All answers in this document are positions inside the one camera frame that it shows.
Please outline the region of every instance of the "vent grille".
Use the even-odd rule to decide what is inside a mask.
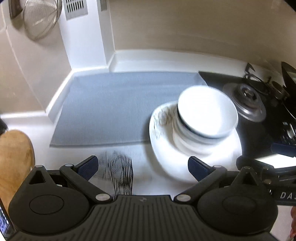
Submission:
[[[87,15],[86,0],[63,0],[66,19]]]

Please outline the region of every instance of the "white lettering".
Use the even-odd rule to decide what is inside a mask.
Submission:
[[[285,196],[286,196],[286,192],[282,192],[281,193],[281,198],[285,198]]]

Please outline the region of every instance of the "drying mat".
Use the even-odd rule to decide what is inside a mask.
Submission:
[[[133,165],[131,158],[117,152],[99,156],[99,169],[94,175],[102,190],[116,198],[117,195],[132,195]]]
[[[63,104],[51,146],[95,146],[149,141],[153,110],[175,101],[198,73],[107,73],[76,78]]]

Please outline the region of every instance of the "gas burner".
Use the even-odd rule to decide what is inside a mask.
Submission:
[[[228,83],[223,86],[223,92],[230,97],[242,117],[253,122],[265,120],[265,106],[252,87],[246,84]]]

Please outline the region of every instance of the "wire mesh strainer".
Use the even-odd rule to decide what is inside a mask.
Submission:
[[[62,11],[62,0],[26,0],[23,20],[26,34],[36,40],[45,37],[55,26]]]

